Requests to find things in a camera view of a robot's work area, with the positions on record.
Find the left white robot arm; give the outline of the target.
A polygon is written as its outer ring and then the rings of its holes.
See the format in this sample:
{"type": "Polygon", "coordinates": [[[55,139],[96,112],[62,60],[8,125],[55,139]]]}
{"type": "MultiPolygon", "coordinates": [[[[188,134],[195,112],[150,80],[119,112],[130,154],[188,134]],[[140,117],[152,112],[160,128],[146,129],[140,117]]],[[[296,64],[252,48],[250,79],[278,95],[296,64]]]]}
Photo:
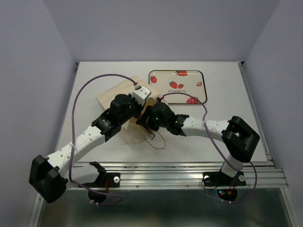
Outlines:
{"type": "Polygon", "coordinates": [[[82,168],[73,176],[72,165],[94,148],[104,144],[121,131],[131,118],[139,118],[150,93],[142,88],[128,95],[118,94],[106,109],[79,136],[72,135],[71,143],[48,156],[36,156],[31,164],[29,183],[46,200],[58,200],[72,187],[88,188],[91,183],[100,187],[108,180],[106,170],[97,162],[82,168]]]}

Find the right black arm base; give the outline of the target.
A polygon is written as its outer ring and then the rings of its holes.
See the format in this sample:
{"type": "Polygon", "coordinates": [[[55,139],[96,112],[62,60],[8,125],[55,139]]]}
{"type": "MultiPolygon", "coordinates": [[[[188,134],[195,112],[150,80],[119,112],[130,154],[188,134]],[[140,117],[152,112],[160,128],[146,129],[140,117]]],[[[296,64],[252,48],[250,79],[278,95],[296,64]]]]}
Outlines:
{"type": "Polygon", "coordinates": [[[242,171],[237,172],[234,177],[229,177],[219,172],[204,172],[201,186],[207,190],[217,190],[220,199],[234,202],[237,199],[237,186],[246,186],[246,179],[242,171]]]}

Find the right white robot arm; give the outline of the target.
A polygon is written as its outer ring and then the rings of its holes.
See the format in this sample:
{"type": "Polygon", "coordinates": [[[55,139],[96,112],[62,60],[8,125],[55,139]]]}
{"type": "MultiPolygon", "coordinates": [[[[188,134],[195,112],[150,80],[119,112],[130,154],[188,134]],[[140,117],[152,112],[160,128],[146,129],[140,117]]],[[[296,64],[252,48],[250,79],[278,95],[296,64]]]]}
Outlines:
{"type": "Polygon", "coordinates": [[[232,182],[243,164],[251,161],[260,140],[258,133],[238,116],[227,121],[207,121],[175,114],[164,102],[148,106],[136,124],[150,131],[165,128],[177,136],[209,138],[224,159],[218,172],[222,184],[232,182]]]}

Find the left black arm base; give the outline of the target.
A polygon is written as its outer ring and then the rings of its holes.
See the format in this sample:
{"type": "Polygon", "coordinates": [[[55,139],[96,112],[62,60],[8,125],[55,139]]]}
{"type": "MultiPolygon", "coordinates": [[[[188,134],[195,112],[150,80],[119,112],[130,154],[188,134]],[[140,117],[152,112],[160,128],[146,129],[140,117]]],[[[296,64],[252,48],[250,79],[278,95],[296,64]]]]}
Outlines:
{"type": "Polygon", "coordinates": [[[84,183],[88,190],[88,198],[91,204],[96,206],[114,205],[123,200],[121,195],[110,193],[110,188],[119,188],[121,181],[120,173],[99,174],[94,182],[84,183]]]}

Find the metal tongs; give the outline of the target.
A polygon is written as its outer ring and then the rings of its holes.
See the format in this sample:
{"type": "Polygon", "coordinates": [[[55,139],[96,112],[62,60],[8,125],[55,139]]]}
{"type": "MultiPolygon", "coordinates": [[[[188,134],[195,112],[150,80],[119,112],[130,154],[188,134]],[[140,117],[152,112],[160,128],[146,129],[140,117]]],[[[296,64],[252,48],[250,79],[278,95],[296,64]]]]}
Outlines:
{"type": "Polygon", "coordinates": [[[153,140],[153,139],[155,138],[155,134],[154,134],[153,131],[151,131],[150,129],[148,129],[148,128],[146,128],[146,127],[144,127],[143,129],[144,129],[144,131],[145,131],[145,133],[147,134],[147,137],[148,137],[149,139],[153,140]]]}

